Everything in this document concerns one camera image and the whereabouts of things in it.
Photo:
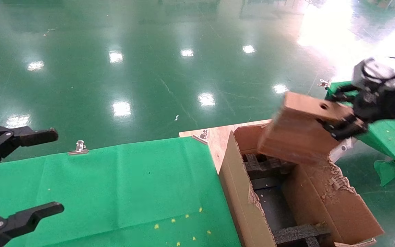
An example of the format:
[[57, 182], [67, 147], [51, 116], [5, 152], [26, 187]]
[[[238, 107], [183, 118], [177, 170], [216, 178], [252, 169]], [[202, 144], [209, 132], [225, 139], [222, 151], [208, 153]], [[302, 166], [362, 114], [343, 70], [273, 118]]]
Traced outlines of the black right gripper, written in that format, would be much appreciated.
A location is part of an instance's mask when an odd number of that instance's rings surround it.
[[395, 119], [395, 79], [385, 83], [364, 81], [358, 89], [352, 84], [338, 86], [328, 92], [331, 102], [353, 102], [353, 114], [337, 122], [317, 119], [317, 122], [337, 141], [367, 133], [368, 123], [383, 119]]

